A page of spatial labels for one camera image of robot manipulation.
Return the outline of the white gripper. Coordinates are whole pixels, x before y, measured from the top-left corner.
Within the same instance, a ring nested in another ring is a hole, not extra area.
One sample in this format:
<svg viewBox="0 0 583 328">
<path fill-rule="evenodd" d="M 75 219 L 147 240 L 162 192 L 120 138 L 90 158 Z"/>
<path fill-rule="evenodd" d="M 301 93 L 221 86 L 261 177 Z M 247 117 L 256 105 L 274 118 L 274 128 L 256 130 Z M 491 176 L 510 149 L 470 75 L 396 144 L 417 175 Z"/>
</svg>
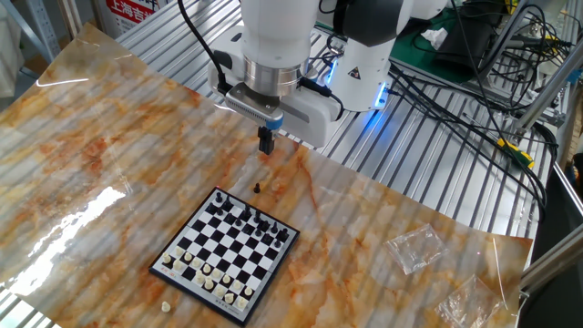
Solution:
<svg viewBox="0 0 583 328">
<path fill-rule="evenodd" d="M 340 125 L 337 121 L 340 104 L 307 88 L 282 97 L 280 109 L 283 111 L 281 129 L 316 148 L 325 146 Z M 259 127 L 258 138 L 259 150 L 270 155 L 274 149 L 272 131 Z"/>
</svg>

